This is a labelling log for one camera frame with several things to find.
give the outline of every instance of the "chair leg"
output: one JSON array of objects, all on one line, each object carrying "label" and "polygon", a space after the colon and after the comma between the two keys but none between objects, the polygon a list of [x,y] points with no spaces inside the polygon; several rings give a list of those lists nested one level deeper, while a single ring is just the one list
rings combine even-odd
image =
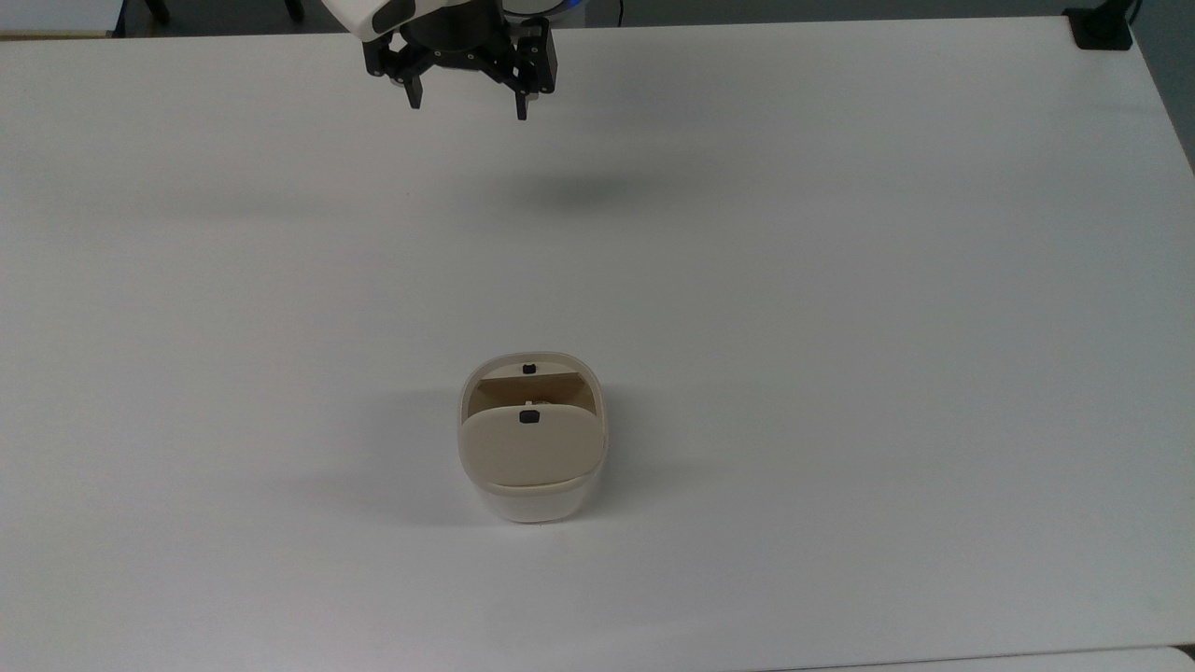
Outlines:
[{"label": "chair leg", "polygon": [[302,0],[284,0],[287,4],[287,13],[290,14],[290,20],[294,23],[301,23],[304,19]]},{"label": "chair leg", "polygon": [[163,0],[146,0],[146,6],[149,7],[149,13],[153,14],[153,20],[166,25],[170,23],[170,10],[166,8],[166,4]]}]

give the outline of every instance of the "white robot arm casing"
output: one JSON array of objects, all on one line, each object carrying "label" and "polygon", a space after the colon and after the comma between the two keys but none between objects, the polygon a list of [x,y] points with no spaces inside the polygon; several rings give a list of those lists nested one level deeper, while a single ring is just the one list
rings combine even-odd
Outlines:
[{"label": "white robot arm casing", "polygon": [[324,6],[362,42],[369,42],[404,23],[441,7],[468,0],[324,0]]}]

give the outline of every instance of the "robotic arm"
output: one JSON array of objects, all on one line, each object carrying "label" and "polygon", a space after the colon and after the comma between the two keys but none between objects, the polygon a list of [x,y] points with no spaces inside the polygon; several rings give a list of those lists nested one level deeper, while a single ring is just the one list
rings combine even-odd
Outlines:
[{"label": "robotic arm", "polygon": [[[324,0],[364,43],[366,71],[423,100],[419,75],[431,66],[478,71],[515,94],[520,120],[527,102],[556,90],[556,48],[545,16],[511,25],[502,0]],[[390,48],[394,33],[405,44]]]}]

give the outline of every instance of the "floor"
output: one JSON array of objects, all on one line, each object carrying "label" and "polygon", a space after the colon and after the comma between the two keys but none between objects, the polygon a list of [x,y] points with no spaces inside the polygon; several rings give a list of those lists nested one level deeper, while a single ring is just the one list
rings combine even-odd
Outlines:
[{"label": "floor", "polygon": [[[164,0],[170,23],[153,20],[143,0],[125,0],[127,37],[339,32],[319,0],[301,0],[290,20],[283,0]],[[624,25],[681,25],[985,16],[1056,16],[1095,0],[623,0]],[[614,25],[619,0],[589,0],[572,22]],[[1187,158],[1195,165],[1195,1],[1144,0],[1133,26]]]}]

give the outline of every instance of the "white table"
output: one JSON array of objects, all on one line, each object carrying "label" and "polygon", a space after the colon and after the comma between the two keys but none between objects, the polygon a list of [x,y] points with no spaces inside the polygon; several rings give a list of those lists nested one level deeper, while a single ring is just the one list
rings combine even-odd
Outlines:
[{"label": "white table", "polygon": [[[728,671],[1195,641],[1195,179],[1061,18],[0,45],[0,661]],[[550,526],[455,456],[590,364]]]}]

